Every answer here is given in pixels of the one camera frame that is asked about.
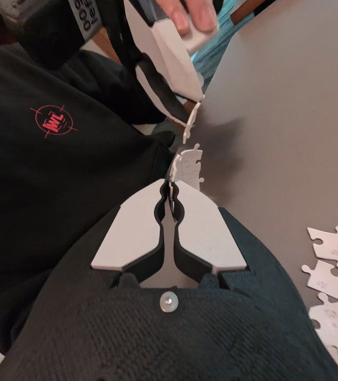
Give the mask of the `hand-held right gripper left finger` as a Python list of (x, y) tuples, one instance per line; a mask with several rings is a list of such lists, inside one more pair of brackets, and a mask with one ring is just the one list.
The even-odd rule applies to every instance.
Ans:
[(159, 179), (121, 204), (91, 262), (93, 269), (131, 273), (143, 282), (162, 268), (167, 190), (167, 180)]

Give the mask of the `pile of white puzzle pieces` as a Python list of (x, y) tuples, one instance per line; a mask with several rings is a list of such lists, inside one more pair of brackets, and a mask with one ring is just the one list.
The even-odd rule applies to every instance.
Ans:
[(314, 243), (317, 262), (314, 269), (302, 265), (301, 271), (309, 275), (307, 287), (318, 292), (320, 305), (309, 309), (309, 318), (317, 323), (315, 331), (338, 365), (338, 226), (335, 232), (307, 228)]

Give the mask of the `person's left hand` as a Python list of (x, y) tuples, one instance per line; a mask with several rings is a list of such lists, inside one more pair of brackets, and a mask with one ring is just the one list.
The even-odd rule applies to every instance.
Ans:
[(203, 33), (216, 29), (218, 20), (212, 1), (186, 0), (185, 6), (179, 0), (157, 0), (157, 4), (173, 22), (180, 36), (190, 32), (190, 22)]

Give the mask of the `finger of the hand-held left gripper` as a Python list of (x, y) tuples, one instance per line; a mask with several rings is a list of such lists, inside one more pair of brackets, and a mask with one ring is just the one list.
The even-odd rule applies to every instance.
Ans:
[(135, 66), (138, 82), (165, 116), (185, 127), (190, 113), (176, 97), (164, 77), (157, 71), (148, 55), (141, 55)]
[(124, 1), (124, 9), (135, 46), (151, 59), (171, 90), (201, 102), (203, 92), (198, 75), (174, 23), (166, 17), (149, 26), (130, 1)]

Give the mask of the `person's black sweatshirt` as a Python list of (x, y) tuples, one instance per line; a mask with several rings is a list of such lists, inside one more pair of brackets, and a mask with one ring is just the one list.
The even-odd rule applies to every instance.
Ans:
[(0, 353), (51, 271), (172, 154), (135, 125), (165, 116), (123, 65), (79, 50), (58, 70), (0, 46)]

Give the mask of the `brown wooden chair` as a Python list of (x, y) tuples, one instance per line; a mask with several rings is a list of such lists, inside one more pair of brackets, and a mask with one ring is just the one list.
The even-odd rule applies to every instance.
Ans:
[(238, 1), (238, 7), (230, 15), (234, 25), (242, 22), (247, 16), (257, 16), (267, 7), (272, 5), (275, 0), (244, 0)]

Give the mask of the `single white puzzle piece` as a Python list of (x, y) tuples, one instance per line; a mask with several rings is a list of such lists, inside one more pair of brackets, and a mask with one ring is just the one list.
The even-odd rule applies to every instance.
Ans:
[(200, 107), (200, 104), (201, 104), (201, 102), (197, 102), (195, 104), (195, 106), (193, 107), (193, 109), (192, 109), (192, 111), (190, 113), (188, 121), (187, 121), (187, 123), (185, 125), (185, 129), (184, 129), (184, 132), (183, 132), (183, 139), (182, 139), (182, 144), (183, 145), (186, 144), (187, 139), (191, 135), (190, 132), (191, 132), (192, 127), (195, 124), (195, 120), (196, 120), (196, 116), (197, 116), (197, 112), (198, 112), (198, 109)]

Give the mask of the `teal cloth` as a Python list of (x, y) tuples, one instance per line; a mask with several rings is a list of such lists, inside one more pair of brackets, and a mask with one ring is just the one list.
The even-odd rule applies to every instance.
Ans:
[(243, 1), (238, 0), (224, 1), (223, 7), (218, 14), (220, 25), (218, 35), (192, 57), (195, 69), (204, 79), (203, 93), (206, 92), (232, 37), (254, 18), (254, 13), (250, 13), (238, 24), (233, 24), (230, 15), (242, 3)]

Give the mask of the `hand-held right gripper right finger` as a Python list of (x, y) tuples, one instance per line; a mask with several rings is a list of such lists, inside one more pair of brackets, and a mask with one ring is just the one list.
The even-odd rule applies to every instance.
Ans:
[(172, 189), (177, 269), (197, 283), (206, 274), (245, 270), (247, 263), (220, 208), (183, 181), (174, 182)]

